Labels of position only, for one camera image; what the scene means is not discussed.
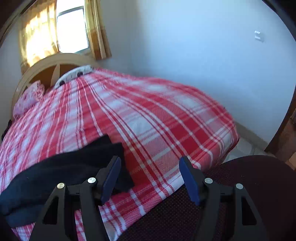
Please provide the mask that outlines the red white plaid bedspread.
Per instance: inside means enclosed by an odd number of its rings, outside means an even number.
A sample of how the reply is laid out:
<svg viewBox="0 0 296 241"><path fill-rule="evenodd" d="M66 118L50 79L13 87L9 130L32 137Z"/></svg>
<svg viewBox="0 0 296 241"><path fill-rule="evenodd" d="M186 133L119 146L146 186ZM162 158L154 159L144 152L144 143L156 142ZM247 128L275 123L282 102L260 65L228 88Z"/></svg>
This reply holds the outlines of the red white plaid bedspread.
<svg viewBox="0 0 296 241"><path fill-rule="evenodd" d="M123 145L134 182L100 208L111 240L183 185L180 157L208 170L239 141L230 113L201 90L99 68L51 90L12 124L1 144L1 190L33 164L105 134Z"/></svg>

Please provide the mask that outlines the white patterned pillow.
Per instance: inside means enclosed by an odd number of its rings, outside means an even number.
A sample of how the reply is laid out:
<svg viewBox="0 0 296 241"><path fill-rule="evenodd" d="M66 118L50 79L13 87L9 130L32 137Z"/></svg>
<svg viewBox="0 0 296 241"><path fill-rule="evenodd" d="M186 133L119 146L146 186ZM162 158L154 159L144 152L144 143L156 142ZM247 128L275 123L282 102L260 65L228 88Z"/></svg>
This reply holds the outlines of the white patterned pillow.
<svg viewBox="0 0 296 241"><path fill-rule="evenodd" d="M67 73L63 74L55 83L53 89L57 89L60 86L74 80L77 77L80 77L85 74L92 73L94 68L91 65L85 65L85 66L80 66L77 68L74 68Z"/></svg>

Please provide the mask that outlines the window behind bed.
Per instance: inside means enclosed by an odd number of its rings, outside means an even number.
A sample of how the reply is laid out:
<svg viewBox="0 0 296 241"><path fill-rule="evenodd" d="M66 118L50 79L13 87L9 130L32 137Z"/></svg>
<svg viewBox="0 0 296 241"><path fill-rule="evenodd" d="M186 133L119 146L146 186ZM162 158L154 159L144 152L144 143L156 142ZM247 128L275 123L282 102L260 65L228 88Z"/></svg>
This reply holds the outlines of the window behind bed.
<svg viewBox="0 0 296 241"><path fill-rule="evenodd" d="M84 1L57 0L57 39L62 53L79 53L89 49Z"/></svg>

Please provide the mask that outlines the yellow curtain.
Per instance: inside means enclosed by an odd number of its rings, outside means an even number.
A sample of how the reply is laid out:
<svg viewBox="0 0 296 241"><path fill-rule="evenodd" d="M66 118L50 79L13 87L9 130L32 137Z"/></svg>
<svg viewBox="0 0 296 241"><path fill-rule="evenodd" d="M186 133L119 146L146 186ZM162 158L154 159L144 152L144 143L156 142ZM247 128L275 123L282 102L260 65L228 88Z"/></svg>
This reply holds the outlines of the yellow curtain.
<svg viewBox="0 0 296 241"><path fill-rule="evenodd" d="M21 73L38 61L62 53L57 39L57 1L35 1L20 18L19 46ZM103 23L100 1L84 1L86 31L90 54L95 60L111 57Z"/></svg>

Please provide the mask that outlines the pink floral pillow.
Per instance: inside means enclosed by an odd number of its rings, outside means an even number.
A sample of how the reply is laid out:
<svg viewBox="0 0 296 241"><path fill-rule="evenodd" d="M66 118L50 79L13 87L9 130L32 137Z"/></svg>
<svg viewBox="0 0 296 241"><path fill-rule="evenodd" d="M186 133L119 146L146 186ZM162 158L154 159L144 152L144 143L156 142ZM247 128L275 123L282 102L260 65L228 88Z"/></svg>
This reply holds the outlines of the pink floral pillow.
<svg viewBox="0 0 296 241"><path fill-rule="evenodd" d="M23 116L30 108L41 100L45 93L45 87L40 80L31 84L17 100L13 108L13 118L15 120Z"/></svg>

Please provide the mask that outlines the white wall switch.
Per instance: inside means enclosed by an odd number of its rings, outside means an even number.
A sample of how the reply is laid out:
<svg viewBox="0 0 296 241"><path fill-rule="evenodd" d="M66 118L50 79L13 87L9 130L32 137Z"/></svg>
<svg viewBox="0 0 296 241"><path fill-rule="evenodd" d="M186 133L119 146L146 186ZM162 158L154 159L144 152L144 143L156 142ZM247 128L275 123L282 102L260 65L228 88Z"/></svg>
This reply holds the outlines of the white wall switch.
<svg viewBox="0 0 296 241"><path fill-rule="evenodd" d="M254 31L254 38L260 42L264 42L264 34L260 31Z"/></svg>

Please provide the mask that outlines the black pants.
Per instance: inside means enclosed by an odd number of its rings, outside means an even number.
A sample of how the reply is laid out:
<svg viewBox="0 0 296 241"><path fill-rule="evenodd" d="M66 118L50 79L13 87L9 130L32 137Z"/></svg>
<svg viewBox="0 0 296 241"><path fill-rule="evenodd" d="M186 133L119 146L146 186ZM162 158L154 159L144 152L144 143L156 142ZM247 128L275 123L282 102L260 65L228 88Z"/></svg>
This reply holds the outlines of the black pants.
<svg viewBox="0 0 296 241"><path fill-rule="evenodd" d="M121 171L112 193L128 192L134 183L125 166L124 148L104 135L82 149L51 156L17 174L1 193L1 215L12 228L36 222L57 184L81 184L95 177L113 156L121 159Z"/></svg>

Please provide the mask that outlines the person's dark red clothing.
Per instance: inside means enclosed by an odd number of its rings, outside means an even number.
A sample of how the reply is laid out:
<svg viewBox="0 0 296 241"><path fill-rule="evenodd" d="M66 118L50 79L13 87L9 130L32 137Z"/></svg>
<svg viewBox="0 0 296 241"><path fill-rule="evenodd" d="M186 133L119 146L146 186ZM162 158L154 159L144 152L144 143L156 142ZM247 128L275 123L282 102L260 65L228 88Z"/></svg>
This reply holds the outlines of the person's dark red clothing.
<svg viewBox="0 0 296 241"><path fill-rule="evenodd" d="M219 184L240 183L254 202L269 240L295 240L295 171L270 156L245 156L204 173ZM130 226L119 240L194 240L203 206L185 186Z"/></svg>

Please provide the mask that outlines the wooden door frame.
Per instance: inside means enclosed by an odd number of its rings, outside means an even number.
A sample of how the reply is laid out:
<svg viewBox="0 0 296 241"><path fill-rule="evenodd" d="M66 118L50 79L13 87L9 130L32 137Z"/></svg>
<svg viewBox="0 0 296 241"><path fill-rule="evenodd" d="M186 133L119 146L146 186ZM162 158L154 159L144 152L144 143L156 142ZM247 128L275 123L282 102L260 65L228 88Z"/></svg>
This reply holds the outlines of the wooden door frame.
<svg viewBox="0 0 296 241"><path fill-rule="evenodd" d="M287 113L265 151L284 162L295 153L295 91Z"/></svg>

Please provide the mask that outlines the cream wooden headboard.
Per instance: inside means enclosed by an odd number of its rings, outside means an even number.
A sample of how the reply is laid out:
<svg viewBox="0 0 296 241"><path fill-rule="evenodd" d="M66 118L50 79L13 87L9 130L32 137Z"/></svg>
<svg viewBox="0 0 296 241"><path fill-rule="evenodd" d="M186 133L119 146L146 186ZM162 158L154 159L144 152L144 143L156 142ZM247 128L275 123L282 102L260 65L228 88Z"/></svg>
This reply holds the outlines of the cream wooden headboard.
<svg viewBox="0 0 296 241"><path fill-rule="evenodd" d="M99 67L99 63L92 57L73 54L73 53L58 53L46 57L32 67L30 67L20 79L11 103L11 120L13 118L13 108L17 100L23 92L35 81L40 80L45 87L45 92L52 89L57 80L68 71L85 65L91 65L94 68Z"/></svg>

